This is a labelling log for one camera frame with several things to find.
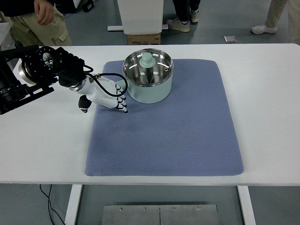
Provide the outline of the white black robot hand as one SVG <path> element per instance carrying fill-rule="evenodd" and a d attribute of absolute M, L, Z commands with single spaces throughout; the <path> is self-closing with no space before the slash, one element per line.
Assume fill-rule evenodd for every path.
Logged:
<path fill-rule="evenodd" d="M 86 113 L 92 103 L 106 108 L 115 108 L 127 112 L 125 92 L 127 88 L 120 87 L 115 81 L 100 74 L 86 75 L 86 78 L 69 88 L 80 94 L 78 107 Z"/>

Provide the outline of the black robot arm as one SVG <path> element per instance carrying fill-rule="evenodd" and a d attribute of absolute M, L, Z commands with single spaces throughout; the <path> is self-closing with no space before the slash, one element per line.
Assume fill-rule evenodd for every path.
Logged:
<path fill-rule="evenodd" d="M 22 84 L 10 69 L 8 62 L 21 60 L 21 72 L 26 82 Z M 59 82 L 63 87 L 71 87 L 86 78 L 83 59 L 67 52 L 64 48 L 49 46 L 23 46 L 0 53 L 0 113 L 11 110 L 41 98 L 54 89 Z"/>

